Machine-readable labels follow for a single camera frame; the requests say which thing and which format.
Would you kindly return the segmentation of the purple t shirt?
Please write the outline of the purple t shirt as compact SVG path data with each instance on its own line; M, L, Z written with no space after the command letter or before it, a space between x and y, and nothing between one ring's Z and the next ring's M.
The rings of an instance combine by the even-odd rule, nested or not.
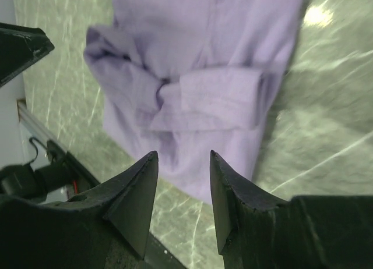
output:
M209 155L251 179L266 117L307 0L112 0L84 59L104 94L103 129L132 158L211 202Z

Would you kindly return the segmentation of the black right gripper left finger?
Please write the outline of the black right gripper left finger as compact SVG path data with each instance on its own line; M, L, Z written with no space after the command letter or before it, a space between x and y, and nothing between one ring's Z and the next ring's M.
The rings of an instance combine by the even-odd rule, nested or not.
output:
M1 267L142 268L158 170L152 151L66 202L1 196Z

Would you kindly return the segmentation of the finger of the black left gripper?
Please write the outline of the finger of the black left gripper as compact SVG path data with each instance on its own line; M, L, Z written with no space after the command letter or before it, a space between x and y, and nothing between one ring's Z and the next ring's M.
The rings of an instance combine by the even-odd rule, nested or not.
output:
M42 29L1 23L1 86L47 56L54 48Z

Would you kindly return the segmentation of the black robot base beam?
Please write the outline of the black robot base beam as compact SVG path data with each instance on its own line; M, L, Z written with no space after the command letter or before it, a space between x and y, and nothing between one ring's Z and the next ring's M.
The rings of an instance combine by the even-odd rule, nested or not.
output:
M101 183L69 152L47 142L48 165L33 169L30 164L1 169L1 196L14 196L36 204L66 202ZM182 268L182 263L157 240L149 229L142 268Z

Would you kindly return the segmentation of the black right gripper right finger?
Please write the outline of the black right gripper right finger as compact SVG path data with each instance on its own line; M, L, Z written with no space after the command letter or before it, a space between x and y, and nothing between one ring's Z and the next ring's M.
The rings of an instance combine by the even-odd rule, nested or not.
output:
M282 200L210 153L217 248L225 268L371 268L371 196Z

